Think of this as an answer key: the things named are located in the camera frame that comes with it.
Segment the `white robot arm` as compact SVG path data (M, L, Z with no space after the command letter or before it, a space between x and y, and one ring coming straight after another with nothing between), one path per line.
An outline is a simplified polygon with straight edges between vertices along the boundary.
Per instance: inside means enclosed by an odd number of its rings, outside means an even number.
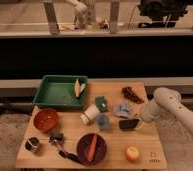
M181 103L181 94L176 90L157 88L153 99L140 108L138 116L142 122L151 123L160 117L163 110L173 114L193 136L193 111Z

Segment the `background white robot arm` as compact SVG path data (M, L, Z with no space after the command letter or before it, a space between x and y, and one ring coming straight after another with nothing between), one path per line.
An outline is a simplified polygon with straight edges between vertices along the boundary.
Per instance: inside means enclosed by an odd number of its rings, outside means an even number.
M75 27L78 29L83 29L85 27L85 15L87 7L84 3L79 0L65 0L68 4L74 7L76 24Z

